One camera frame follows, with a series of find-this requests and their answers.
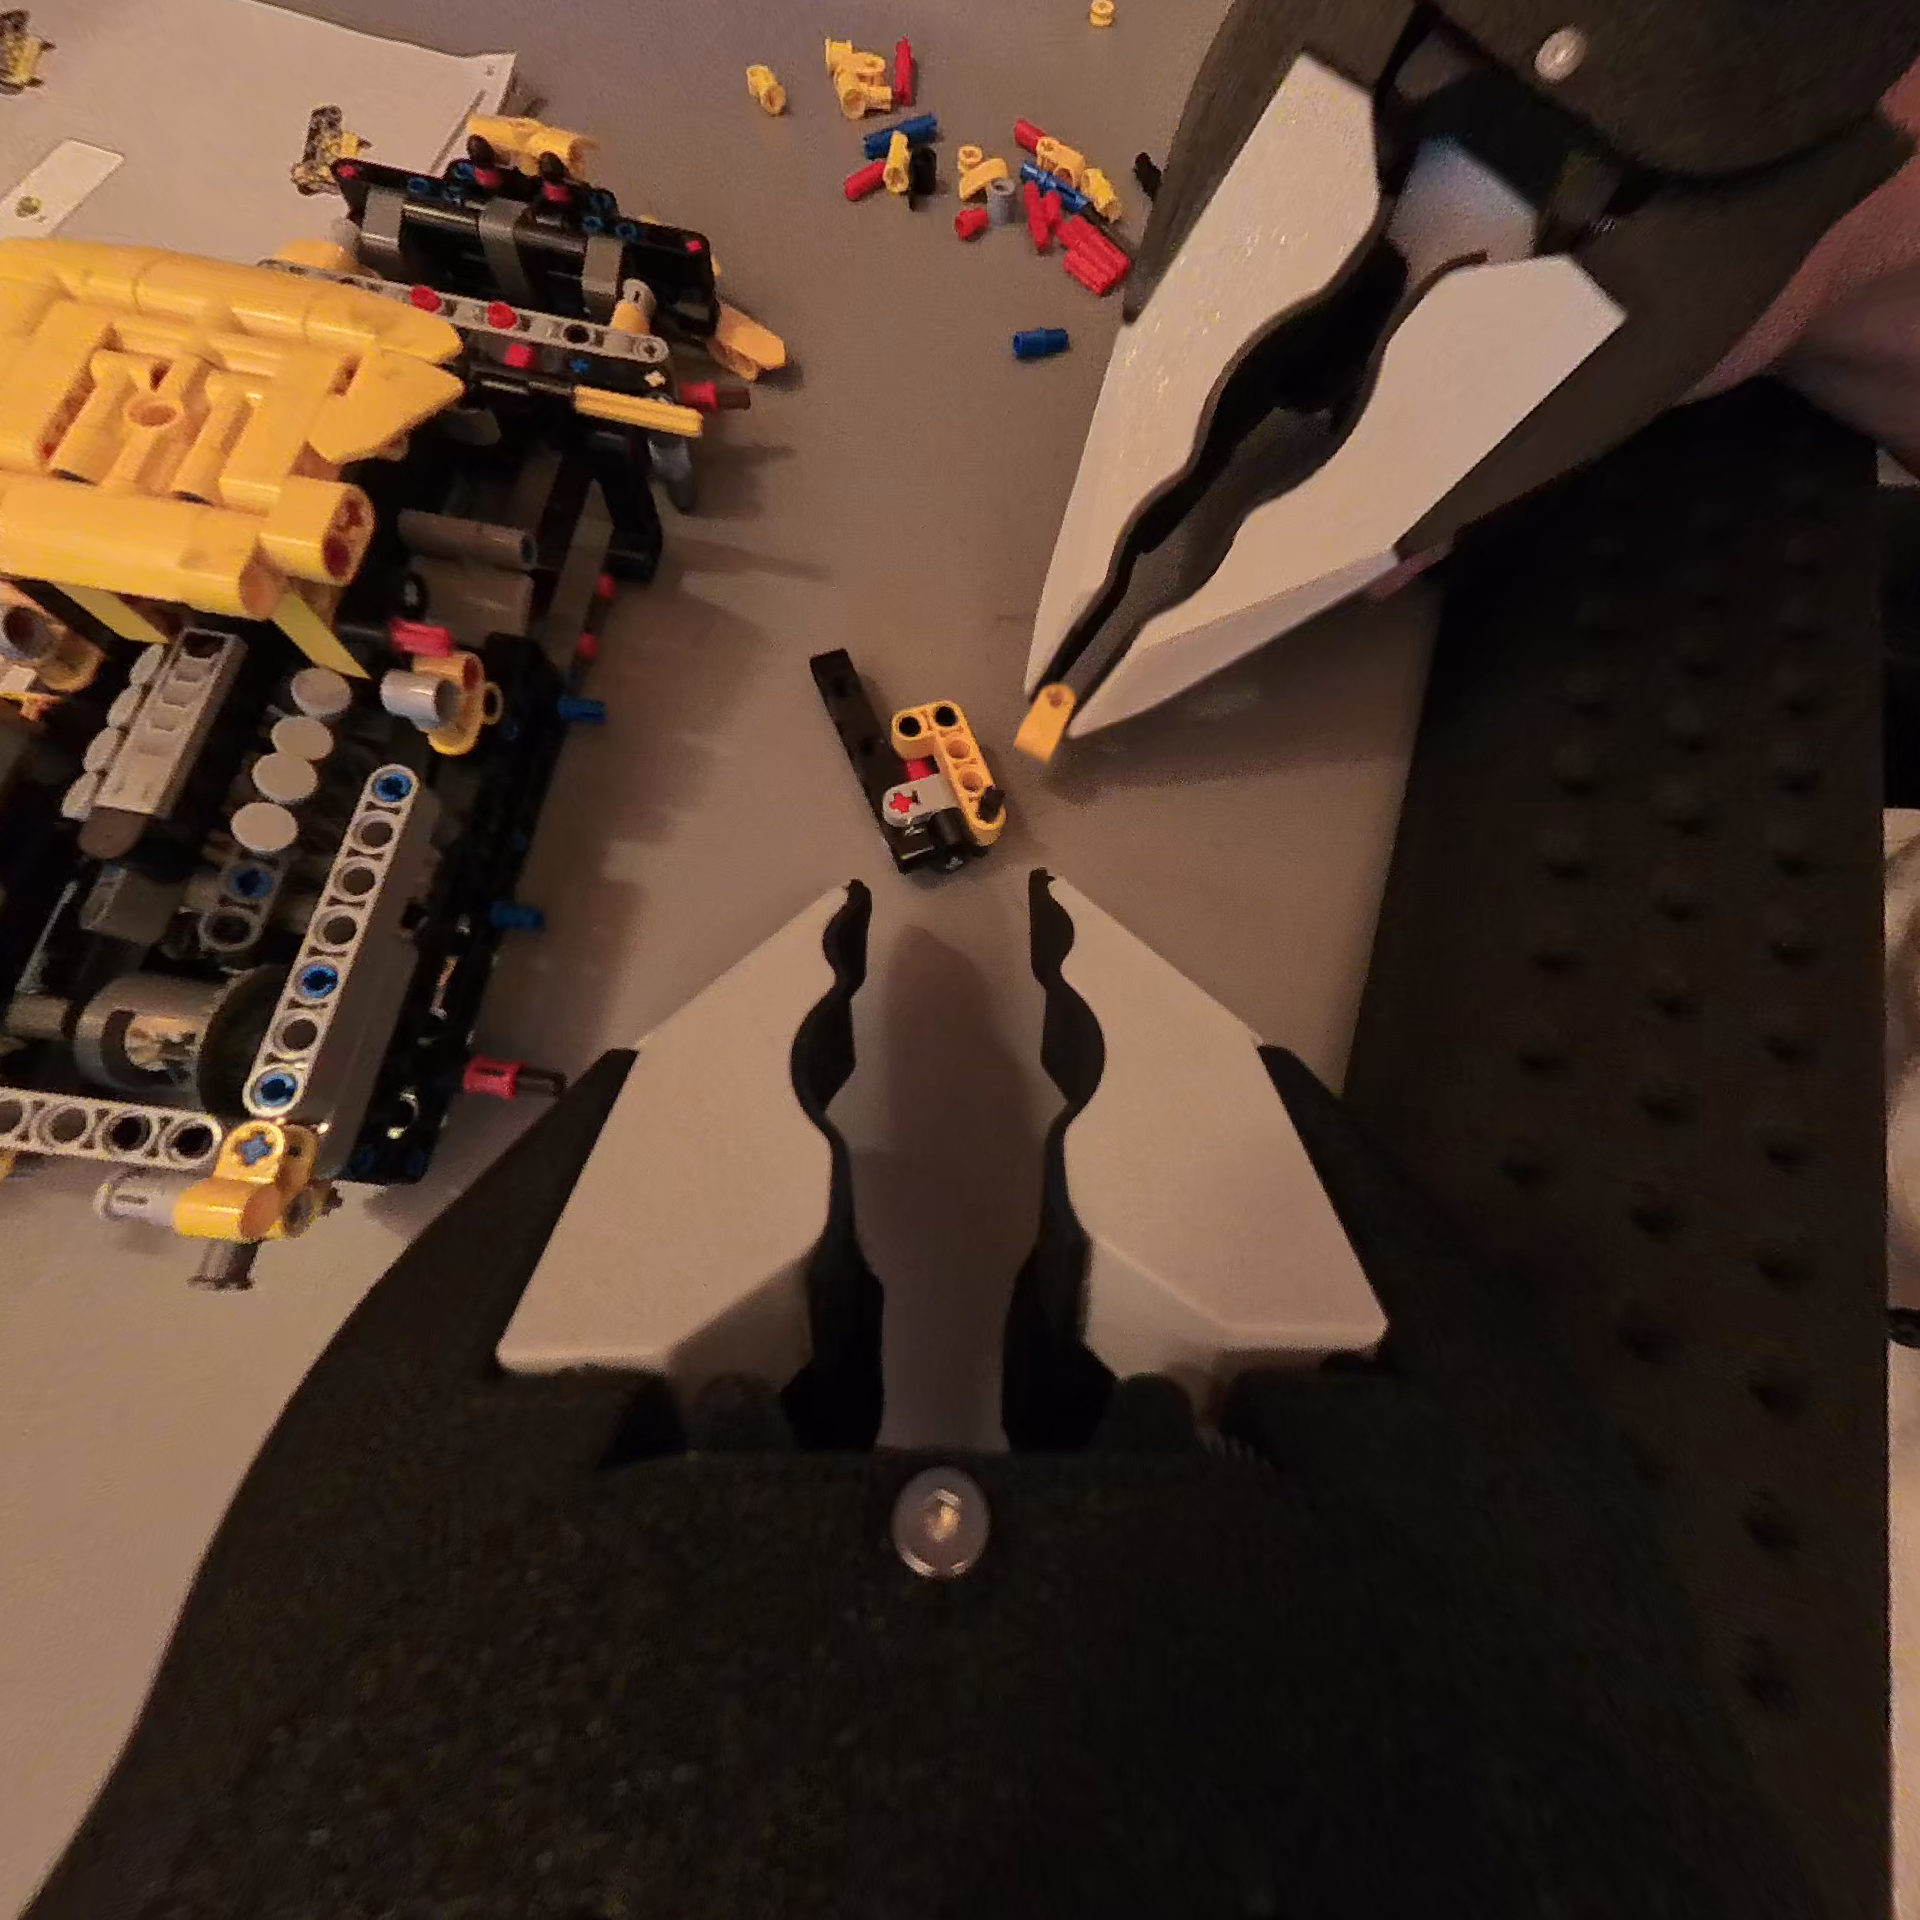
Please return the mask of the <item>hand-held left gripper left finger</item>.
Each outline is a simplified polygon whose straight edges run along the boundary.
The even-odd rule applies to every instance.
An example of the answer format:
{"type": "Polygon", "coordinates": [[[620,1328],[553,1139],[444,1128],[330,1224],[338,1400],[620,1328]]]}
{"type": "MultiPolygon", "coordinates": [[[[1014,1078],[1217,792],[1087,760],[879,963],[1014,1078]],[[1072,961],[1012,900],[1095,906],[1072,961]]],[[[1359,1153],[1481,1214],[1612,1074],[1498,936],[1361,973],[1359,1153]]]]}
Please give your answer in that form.
{"type": "Polygon", "coordinates": [[[832,1126],[871,923],[859,880],[830,888],[638,1044],[499,1341],[506,1371],[881,1400],[881,1284],[832,1126]]]}

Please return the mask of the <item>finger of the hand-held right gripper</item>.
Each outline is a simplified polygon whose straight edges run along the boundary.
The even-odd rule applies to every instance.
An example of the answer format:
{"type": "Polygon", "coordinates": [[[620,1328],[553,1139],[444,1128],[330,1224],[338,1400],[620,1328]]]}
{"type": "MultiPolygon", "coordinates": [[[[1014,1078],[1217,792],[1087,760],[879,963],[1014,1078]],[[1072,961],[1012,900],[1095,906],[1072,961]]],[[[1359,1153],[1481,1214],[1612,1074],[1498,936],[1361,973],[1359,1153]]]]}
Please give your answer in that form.
{"type": "Polygon", "coordinates": [[[1625,308],[1567,256],[1465,267],[1388,332],[1350,438],[1250,506],[1219,565],[1151,611],[1072,738],[1160,707],[1398,565],[1411,525],[1608,332],[1625,308]]]}
{"type": "Polygon", "coordinates": [[[1398,529],[1334,492],[1359,424],[1328,432],[1382,344],[1374,88],[1283,57],[1250,96],[1190,96],[1123,286],[1024,669],[1028,701],[1171,701],[1398,571],[1398,529]]]}

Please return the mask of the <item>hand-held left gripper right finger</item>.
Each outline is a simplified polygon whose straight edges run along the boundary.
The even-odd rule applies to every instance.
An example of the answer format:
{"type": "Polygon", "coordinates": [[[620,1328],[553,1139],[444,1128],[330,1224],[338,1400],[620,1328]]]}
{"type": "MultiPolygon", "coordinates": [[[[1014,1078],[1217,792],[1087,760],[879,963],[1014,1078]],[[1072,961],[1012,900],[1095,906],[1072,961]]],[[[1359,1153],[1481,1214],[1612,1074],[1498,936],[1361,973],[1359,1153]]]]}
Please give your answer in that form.
{"type": "Polygon", "coordinates": [[[1028,875],[1042,1139],[1028,1352],[1228,1387],[1361,1358],[1382,1300],[1264,1038],[1086,888],[1028,875]]]}

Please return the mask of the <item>black brick beam assembly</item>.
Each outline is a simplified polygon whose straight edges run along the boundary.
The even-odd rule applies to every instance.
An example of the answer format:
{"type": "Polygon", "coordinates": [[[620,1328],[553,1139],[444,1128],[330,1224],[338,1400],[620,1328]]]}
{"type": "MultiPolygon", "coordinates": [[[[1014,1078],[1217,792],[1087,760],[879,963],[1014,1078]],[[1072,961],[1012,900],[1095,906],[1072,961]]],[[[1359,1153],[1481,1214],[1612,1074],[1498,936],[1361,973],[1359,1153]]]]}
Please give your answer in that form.
{"type": "Polygon", "coordinates": [[[892,747],[892,733],[881,733],[881,718],[848,648],[814,653],[811,680],[852,760],[898,875],[960,875],[980,848],[936,760],[911,760],[892,747]]]}

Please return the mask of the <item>yellow angled brick beam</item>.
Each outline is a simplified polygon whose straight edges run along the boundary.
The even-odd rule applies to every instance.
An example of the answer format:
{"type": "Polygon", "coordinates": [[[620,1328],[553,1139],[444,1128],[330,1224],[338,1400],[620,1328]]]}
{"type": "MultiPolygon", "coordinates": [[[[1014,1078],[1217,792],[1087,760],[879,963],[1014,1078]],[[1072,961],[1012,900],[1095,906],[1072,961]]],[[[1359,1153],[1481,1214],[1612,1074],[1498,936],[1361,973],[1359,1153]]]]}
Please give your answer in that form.
{"type": "Polygon", "coordinates": [[[974,851],[998,848],[1004,830],[1004,792],[956,701],[898,707],[892,749],[902,755],[902,784],[881,800],[892,829],[967,830],[974,851]]]}

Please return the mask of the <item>partly built toy brick car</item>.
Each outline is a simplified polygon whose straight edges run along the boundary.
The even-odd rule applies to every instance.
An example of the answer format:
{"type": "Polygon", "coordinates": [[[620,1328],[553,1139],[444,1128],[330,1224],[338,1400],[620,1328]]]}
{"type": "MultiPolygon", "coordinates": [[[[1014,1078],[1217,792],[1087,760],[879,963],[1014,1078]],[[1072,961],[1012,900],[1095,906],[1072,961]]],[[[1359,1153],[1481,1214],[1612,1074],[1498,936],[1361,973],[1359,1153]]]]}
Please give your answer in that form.
{"type": "Polygon", "coordinates": [[[519,880],[659,497],[785,371],[585,150],[335,150],[338,235],[255,267],[7,240],[7,1174],[195,1284],[566,1086],[476,1052],[519,880]]]}

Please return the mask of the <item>grey desk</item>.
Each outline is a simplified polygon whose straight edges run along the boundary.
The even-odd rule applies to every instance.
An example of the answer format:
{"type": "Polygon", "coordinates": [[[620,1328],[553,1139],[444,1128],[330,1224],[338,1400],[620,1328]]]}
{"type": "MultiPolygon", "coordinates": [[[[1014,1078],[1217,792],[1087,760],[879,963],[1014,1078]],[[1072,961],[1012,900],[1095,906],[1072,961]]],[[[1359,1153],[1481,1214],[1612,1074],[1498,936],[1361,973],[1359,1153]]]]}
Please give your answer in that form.
{"type": "MultiPolygon", "coordinates": [[[[1350,605],[1200,697],[1040,773],[1012,749],[1028,629],[1112,355],[974,365],[902,346],[807,371],[807,312],[769,286],[724,185],[769,3],[303,3],[455,57],[512,51],[528,99],[599,136],[626,204],[706,228],[724,292],[793,371],[698,458],[659,579],[593,670],[603,725],[563,749],[528,859],[545,932],[512,932],[479,1052],[576,1074],[647,1038],[848,880],[875,888],[857,1074],[832,1116],[886,1291],[881,1446],[998,1450],[1012,1281],[1040,1224],[1056,1086],[1040,1067],[1028,868],[1086,888],[1267,1044],[1338,1078],[1374,949],[1426,597],[1350,605]],[[960,875],[898,875],[811,680],[848,648],[881,733],[956,701],[1004,792],[960,875]]],[[[1225,3],[1119,3],[1108,105],[1064,83],[1074,136],[1164,157],[1225,3]]]]}

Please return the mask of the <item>person's right hand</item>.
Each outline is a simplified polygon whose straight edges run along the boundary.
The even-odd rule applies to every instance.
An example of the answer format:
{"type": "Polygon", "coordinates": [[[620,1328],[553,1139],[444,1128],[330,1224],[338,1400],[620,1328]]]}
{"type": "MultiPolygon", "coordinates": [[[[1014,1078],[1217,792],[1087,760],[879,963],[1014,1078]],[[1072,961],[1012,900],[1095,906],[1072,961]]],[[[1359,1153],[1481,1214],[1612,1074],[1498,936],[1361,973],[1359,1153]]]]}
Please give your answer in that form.
{"type": "Polygon", "coordinates": [[[1774,373],[1826,414],[1920,469],[1920,160],[1874,185],[1795,262],[1794,278],[1684,397],[1774,373]]]}

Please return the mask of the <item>scattered coloured brick pins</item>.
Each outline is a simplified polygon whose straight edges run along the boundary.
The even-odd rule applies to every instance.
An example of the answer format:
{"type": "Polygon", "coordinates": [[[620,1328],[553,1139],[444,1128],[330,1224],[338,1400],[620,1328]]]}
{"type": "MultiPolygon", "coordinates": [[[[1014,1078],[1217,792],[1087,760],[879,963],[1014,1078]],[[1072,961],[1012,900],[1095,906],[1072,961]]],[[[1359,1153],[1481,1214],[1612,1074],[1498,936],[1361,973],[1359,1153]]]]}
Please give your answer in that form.
{"type": "Polygon", "coordinates": [[[807,371],[881,344],[1054,362],[1118,312],[1156,171],[1062,99],[1108,105],[1118,51],[1118,3],[769,3],[724,185],[811,322],[807,371]]]}

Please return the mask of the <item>open instruction booklet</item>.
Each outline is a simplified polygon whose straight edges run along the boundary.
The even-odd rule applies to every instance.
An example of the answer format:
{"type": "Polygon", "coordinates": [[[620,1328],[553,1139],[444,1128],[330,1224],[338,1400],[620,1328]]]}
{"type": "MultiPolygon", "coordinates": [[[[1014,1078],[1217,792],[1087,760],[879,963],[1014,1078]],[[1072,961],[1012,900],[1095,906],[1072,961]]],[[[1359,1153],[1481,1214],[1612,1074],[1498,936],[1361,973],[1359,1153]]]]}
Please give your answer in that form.
{"type": "Polygon", "coordinates": [[[262,262],[330,240],[324,136],[439,172],[519,57],[455,57],[281,3],[7,3],[7,240],[153,242],[262,262]]]}

